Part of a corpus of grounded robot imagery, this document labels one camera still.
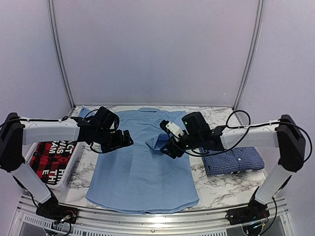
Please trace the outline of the light blue long sleeve shirt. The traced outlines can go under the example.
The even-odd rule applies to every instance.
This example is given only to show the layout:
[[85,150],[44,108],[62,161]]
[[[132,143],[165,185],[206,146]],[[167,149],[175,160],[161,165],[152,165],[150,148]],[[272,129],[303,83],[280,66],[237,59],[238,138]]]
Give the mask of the light blue long sleeve shirt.
[[98,156],[86,198],[123,213],[175,213],[199,202],[189,156],[173,159],[160,148],[168,136],[163,120],[180,124],[185,111],[153,108],[120,111],[120,129],[133,145]]

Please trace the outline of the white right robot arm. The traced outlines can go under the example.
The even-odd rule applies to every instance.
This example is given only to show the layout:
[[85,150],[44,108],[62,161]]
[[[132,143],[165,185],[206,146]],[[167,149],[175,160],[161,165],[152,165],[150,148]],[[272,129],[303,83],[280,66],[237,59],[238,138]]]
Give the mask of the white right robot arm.
[[210,128],[200,112],[182,118],[180,128],[172,121],[163,120],[159,125],[167,134],[168,141],[160,149],[171,158],[181,157],[194,149],[207,150],[210,155],[219,155],[235,148],[254,147],[262,154],[267,166],[265,181],[257,188],[244,209],[248,220],[255,220],[263,206],[285,187],[291,177],[302,169],[313,151],[309,134],[298,126],[289,115],[264,123],[231,126],[228,123]]

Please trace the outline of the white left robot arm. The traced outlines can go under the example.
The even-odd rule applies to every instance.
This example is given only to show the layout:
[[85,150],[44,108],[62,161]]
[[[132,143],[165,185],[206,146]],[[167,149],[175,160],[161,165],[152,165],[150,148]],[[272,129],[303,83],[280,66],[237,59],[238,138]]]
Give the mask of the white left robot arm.
[[133,145],[128,130],[119,129],[119,117],[105,107],[92,116],[62,119],[23,118],[10,113],[0,126],[0,167],[12,174],[43,205],[43,211],[52,219],[62,215],[62,207],[54,202],[49,187],[26,163],[22,154],[24,145],[69,141],[99,144],[101,153],[109,153]]

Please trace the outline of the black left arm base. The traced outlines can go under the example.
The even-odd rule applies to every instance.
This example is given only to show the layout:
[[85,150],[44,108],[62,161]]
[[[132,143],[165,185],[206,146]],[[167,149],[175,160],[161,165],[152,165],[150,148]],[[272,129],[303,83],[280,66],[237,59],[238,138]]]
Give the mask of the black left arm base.
[[60,205],[56,196],[51,194],[51,198],[48,201],[37,204],[35,213],[38,216],[49,218],[59,223],[64,220],[70,224],[75,224],[77,221],[78,209]]

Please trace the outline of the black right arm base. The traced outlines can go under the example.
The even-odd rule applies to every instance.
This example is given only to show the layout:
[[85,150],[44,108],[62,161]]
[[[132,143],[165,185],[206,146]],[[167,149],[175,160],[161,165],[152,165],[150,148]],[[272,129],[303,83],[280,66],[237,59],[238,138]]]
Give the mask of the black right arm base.
[[229,209],[225,218],[230,225],[249,223],[261,219],[267,219],[270,216],[267,204],[258,202],[254,196],[251,197],[247,206]]

